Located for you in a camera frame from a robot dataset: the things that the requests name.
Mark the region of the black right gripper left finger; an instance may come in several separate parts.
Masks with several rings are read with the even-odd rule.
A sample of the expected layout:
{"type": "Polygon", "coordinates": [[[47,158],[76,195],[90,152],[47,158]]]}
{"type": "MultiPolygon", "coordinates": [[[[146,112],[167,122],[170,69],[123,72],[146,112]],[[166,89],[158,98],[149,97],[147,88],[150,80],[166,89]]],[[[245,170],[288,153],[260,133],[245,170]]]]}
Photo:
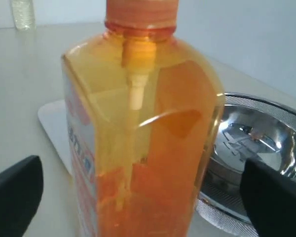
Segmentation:
{"type": "Polygon", "coordinates": [[[44,188],[39,156],[29,156],[0,173],[0,237],[21,237],[36,215],[44,188]]]}

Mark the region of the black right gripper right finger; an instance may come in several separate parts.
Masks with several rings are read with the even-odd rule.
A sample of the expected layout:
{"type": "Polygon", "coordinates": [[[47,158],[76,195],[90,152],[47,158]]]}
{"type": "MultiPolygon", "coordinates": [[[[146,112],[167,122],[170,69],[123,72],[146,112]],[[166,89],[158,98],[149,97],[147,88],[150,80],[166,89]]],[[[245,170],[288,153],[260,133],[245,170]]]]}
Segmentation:
{"type": "Polygon", "coordinates": [[[296,237],[296,182],[261,161],[248,159],[240,195],[260,237],[296,237]]]}

